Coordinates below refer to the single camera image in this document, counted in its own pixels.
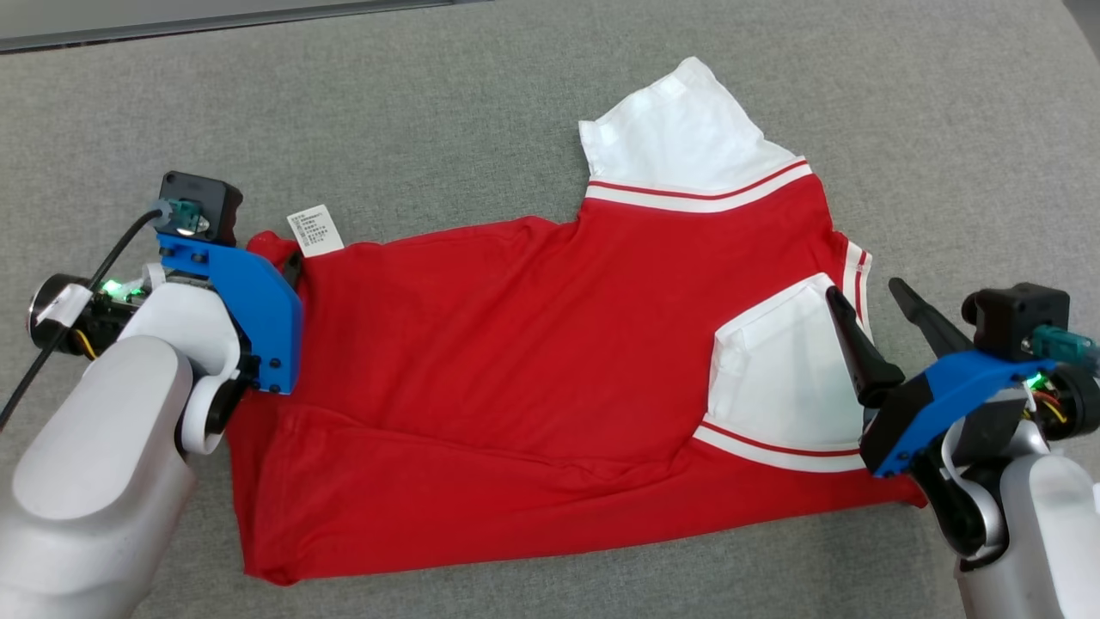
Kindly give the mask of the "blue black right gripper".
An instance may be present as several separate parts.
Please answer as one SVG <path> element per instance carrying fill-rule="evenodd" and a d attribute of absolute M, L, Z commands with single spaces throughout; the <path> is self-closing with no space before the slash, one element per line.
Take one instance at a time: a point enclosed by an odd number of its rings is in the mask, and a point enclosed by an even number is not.
<path fill-rule="evenodd" d="M 880 407 L 860 442 L 865 467 L 877 478 L 908 473 L 912 458 L 971 414 L 994 435 L 1007 432 L 1025 408 L 1022 383 L 1056 368 L 1053 360 L 1014 362 L 971 350 L 974 341 L 908 281 L 891 278 L 889 290 L 932 352 L 946 355 L 906 383 L 876 349 L 840 287 L 825 292 L 857 404 Z"/>

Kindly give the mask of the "grey fabric sofa cushion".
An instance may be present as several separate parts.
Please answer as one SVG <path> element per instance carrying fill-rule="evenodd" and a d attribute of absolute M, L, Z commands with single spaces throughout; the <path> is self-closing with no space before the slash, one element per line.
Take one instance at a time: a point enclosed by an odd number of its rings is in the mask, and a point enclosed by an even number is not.
<path fill-rule="evenodd" d="M 578 122 L 692 56 L 871 252 L 887 358 L 932 357 L 891 277 L 952 317 L 1060 287 L 1100 340 L 1100 60 L 1064 0 L 496 0 L 0 55 L 0 405 L 40 281 L 94 272 L 165 172 L 239 187 L 242 240 L 315 205 L 346 242 L 570 219 Z M 242 571 L 228 447 L 195 468 L 133 619 L 965 618 L 910 506 L 280 588 Z"/>

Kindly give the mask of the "red jersey with white sleeves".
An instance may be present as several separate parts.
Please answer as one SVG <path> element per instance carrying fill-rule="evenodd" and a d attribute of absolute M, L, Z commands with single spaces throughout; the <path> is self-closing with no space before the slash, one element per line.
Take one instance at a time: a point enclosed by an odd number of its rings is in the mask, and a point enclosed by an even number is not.
<path fill-rule="evenodd" d="M 289 395 L 228 425 L 248 576 L 290 586 L 923 506 L 858 440 L 825 294 L 871 257 L 697 58 L 580 123 L 571 222 L 307 257 Z"/>

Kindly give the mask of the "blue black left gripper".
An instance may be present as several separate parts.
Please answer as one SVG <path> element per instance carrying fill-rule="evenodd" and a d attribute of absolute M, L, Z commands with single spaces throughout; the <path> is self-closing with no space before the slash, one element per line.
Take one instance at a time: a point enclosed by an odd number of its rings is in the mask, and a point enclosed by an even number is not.
<path fill-rule="evenodd" d="M 282 269 L 244 248 L 187 236 L 157 236 L 163 267 L 205 277 L 258 358 L 253 388 L 289 395 L 297 385 L 302 352 L 302 301 L 296 287 L 302 251 L 292 250 Z"/>

